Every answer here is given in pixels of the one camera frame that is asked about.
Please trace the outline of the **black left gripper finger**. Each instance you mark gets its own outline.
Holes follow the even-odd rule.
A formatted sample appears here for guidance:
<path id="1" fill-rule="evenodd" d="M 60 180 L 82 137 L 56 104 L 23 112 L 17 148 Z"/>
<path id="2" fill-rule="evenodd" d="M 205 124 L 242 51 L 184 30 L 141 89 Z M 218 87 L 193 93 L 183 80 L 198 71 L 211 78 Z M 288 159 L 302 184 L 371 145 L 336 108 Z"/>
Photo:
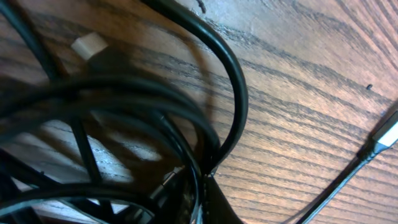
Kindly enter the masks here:
<path id="1" fill-rule="evenodd" d="M 243 224 L 212 176 L 204 178 L 204 224 Z"/>

